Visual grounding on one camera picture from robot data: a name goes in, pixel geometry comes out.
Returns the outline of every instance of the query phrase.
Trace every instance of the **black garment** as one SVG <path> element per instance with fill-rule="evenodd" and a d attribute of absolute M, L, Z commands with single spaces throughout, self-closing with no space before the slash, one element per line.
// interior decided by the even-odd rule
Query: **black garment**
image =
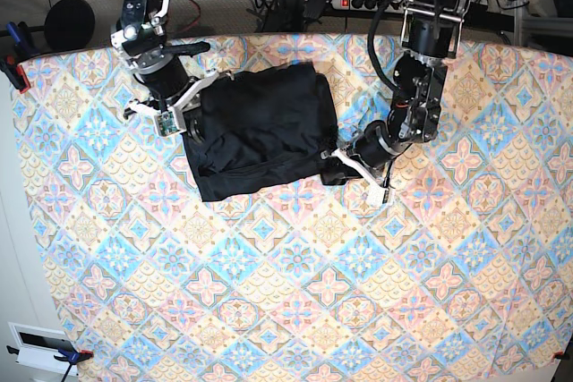
<path fill-rule="evenodd" d="M 205 141 L 185 133 L 184 145 L 203 201 L 318 174 L 321 152 L 336 149 L 329 83 L 312 64 L 217 80 L 201 92 L 200 118 Z"/>

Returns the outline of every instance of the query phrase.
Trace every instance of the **black cloth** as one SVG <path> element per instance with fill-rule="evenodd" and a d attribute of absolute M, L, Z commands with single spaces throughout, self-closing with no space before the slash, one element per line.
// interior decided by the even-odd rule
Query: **black cloth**
<path fill-rule="evenodd" d="M 318 174 L 336 148 L 337 116 L 326 78 L 312 64 L 241 72 L 201 92 L 197 144 L 184 133 L 203 201 Z"/>

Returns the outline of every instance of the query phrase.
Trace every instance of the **table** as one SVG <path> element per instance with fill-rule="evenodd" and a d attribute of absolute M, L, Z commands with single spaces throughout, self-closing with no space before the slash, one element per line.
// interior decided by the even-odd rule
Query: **table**
<path fill-rule="evenodd" d="M 363 36 L 203 40 L 190 72 L 313 61 L 342 139 L 388 112 Z M 376 46 L 391 71 L 397 40 Z M 181 140 L 124 121 L 146 91 L 110 49 L 23 66 L 24 188 L 64 331 L 95 353 L 81 380 L 453 382 L 545 366 L 573 333 L 570 58 L 464 42 L 384 210 L 317 177 L 204 204 Z"/>

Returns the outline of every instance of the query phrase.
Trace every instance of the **folded black fabric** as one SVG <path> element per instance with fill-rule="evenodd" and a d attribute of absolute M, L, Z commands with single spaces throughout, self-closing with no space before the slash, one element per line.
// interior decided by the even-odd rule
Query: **folded black fabric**
<path fill-rule="evenodd" d="M 196 143 L 187 159 L 203 201 L 251 194 L 318 174 L 336 148 L 337 116 L 326 78 L 312 64 L 241 72 L 201 92 Z"/>

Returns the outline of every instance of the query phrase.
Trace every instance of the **patterned tablecloth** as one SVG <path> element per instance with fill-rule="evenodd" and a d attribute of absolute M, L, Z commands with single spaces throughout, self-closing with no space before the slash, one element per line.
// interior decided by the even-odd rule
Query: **patterned tablecloth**
<path fill-rule="evenodd" d="M 390 94 L 361 36 L 207 39 L 190 71 L 312 60 L 341 136 Z M 386 71 L 397 41 L 379 38 Z M 439 381 L 550 363 L 573 332 L 573 60 L 465 43 L 440 137 L 391 208 L 316 177 L 203 204 L 109 49 L 24 65 L 13 118 L 38 251 L 82 380 Z"/>

